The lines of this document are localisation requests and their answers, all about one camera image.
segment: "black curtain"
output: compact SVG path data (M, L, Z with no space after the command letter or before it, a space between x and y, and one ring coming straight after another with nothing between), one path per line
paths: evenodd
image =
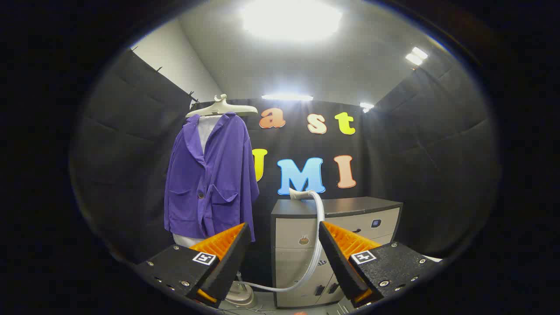
M80 209L117 254L141 262L173 243L163 195L189 95L125 51L78 117L70 171Z
M404 202L396 240L445 257L482 227L501 175L494 122L464 67L434 49L364 116L387 198Z

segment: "dresser top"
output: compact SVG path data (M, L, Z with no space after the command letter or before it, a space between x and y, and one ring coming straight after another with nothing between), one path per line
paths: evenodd
M323 199L325 217L365 214L402 207L402 202L373 197ZM279 199L272 210L273 217L308 218L317 217L315 200Z

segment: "purple jacket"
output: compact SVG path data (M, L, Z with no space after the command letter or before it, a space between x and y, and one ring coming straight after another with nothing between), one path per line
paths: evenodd
M245 122L235 113L222 115L202 153L199 118L187 119L173 144L165 182L165 229L208 238L246 222L254 242L251 204L259 187Z

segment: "ceiling light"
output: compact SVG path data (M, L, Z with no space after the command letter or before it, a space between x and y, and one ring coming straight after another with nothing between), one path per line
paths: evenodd
M419 56L421 59L426 59L426 58L428 58L428 54L425 53L425 52L423 52L423 51L421 51L420 48L418 48L418 47L412 48L412 53L415 54L415 55L417 55L417 56Z
M367 112L370 111L370 109L372 109L372 108L374 107L374 105L373 105L373 104L370 104L370 103L363 103L363 102L362 102L362 103L360 103L360 107L363 108L363 112L364 112L364 113L367 113Z
M263 95L265 100L297 100L297 101L311 101L313 96L310 95L300 95L300 94L268 94Z
M417 66L420 66L422 64L422 59L415 54L408 54L405 58Z
M257 0L241 10L243 27L274 40L314 40L338 30L342 13L314 0Z

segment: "white hanger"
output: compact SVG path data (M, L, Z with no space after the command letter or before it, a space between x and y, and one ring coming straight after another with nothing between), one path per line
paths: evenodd
M227 112L234 112L238 116L249 116L249 115L259 113L257 109L254 108L253 106L231 105L226 102L226 99L227 99L226 94L220 95L220 98L218 98L217 95L214 95L214 100L216 101L214 104L203 109L194 110L188 113L185 117L189 118L196 114L199 114L200 116L222 115Z

